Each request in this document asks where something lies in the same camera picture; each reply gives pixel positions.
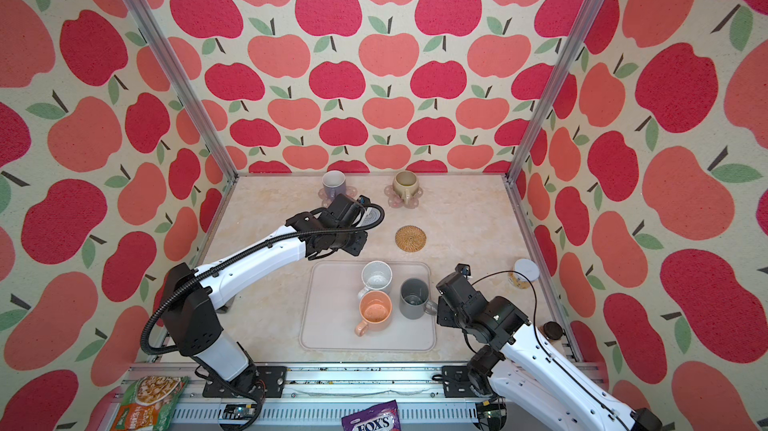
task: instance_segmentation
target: beige table surface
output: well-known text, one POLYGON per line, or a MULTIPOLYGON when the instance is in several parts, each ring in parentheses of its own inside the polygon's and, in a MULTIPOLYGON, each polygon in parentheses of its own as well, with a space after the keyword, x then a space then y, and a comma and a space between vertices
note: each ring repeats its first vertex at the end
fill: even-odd
MULTIPOLYGON (((416 209, 390 208, 384 187, 392 176, 348 176, 348 186, 383 206, 386 217, 368 231, 368 242, 354 257, 339 251, 334 261, 420 261, 431 272, 432 299, 435 284, 451 273, 456 263, 472 266, 470 281, 496 271, 512 268, 521 257, 529 257, 512 205, 500 176, 419 176, 424 196, 416 209), (395 244, 396 231, 405 225, 420 227, 427 235, 426 246, 408 253, 395 244)), ((321 206, 317 192, 319 176, 248 176, 237 182, 224 216, 216 230, 204 262, 232 254, 283 225, 288 217, 321 206)), ((317 351, 304 349, 299 342, 302 316, 312 266, 302 260, 274 271, 240 292, 229 313, 220 314, 224 329, 258 362, 338 361, 452 361, 472 357, 461 331, 437 327, 437 344, 426 352, 317 351)), ((537 324, 550 321, 551 314, 538 290, 537 324)), ((477 285, 490 300, 497 294, 533 315, 530 289, 517 289, 506 274, 490 277, 477 285)), ((475 349, 480 345, 473 337, 475 349)), ((164 362, 186 361, 178 353, 163 356, 164 362)))

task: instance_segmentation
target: green food package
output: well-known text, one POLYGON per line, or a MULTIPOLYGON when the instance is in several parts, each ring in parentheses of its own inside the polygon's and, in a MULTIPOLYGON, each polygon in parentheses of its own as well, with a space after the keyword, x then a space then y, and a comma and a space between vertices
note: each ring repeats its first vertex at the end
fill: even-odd
POLYGON ((111 431, 166 431, 188 377, 147 376, 131 384, 111 431))

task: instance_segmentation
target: tray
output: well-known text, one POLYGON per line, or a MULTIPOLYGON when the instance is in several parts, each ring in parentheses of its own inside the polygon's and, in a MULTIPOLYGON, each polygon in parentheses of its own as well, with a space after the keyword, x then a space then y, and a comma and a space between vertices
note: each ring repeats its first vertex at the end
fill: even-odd
POLYGON ((321 261, 312 268, 299 341, 305 349, 365 351, 429 351, 435 347, 435 317, 418 320, 400 314, 400 286, 410 277, 429 284, 424 263, 387 262, 392 268, 392 322, 382 331, 355 335, 361 321, 357 293, 362 289, 360 272, 369 261, 321 261))

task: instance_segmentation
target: purple candy bag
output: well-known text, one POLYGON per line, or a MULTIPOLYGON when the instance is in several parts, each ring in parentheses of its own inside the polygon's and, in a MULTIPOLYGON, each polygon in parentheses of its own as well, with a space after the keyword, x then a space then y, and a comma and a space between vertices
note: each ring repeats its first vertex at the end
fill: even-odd
POLYGON ((400 431, 397 401, 381 403, 341 418, 344 431, 400 431))

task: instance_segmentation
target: gray mug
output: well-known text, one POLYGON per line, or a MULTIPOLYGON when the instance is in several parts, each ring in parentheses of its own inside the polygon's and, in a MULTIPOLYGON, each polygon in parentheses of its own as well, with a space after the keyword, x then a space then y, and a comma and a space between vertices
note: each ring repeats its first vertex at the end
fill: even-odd
POLYGON ((437 303, 429 299, 429 286, 411 277, 400 287, 400 313, 409 320, 418 320, 424 313, 437 315, 437 303))
POLYGON ((326 196, 331 201, 336 195, 346 193, 346 176, 338 170, 329 171, 322 176, 322 187, 326 190, 326 196))

